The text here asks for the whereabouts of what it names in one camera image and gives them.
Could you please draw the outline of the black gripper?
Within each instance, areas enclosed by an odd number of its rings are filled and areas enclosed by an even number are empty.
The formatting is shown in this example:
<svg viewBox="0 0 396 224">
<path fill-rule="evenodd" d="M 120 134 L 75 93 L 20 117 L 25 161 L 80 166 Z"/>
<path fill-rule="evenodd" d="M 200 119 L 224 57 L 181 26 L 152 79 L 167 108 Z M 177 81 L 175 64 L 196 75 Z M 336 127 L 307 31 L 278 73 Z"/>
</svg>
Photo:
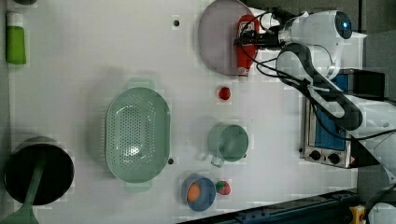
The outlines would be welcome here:
<svg viewBox="0 0 396 224">
<path fill-rule="evenodd" d="M 257 33 L 255 31 L 247 31 L 240 34 L 233 43 L 238 46 L 253 45 L 257 49 L 275 50 L 282 47 L 277 34 Z"/>
</svg>

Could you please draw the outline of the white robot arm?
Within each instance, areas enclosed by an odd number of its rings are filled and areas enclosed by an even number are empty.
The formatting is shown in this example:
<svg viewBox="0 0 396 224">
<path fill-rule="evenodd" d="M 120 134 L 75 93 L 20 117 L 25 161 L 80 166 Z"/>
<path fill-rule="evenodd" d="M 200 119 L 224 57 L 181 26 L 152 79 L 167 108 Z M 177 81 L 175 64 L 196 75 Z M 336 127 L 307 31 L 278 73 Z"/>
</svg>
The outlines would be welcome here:
<svg viewBox="0 0 396 224">
<path fill-rule="evenodd" d="M 322 111 L 358 140 L 384 167 L 389 188 L 366 204 L 365 224 L 395 224 L 395 104 L 343 92 L 332 79 L 340 70 L 346 41 L 352 36 L 347 14 L 339 10 L 294 16 L 272 9 L 277 27 L 261 32 L 259 15 L 240 18 L 234 44 L 238 74 L 244 76 L 256 62 L 258 47 L 280 49 L 273 77 L 305 96 L 314 111 Z"/>
</svg>

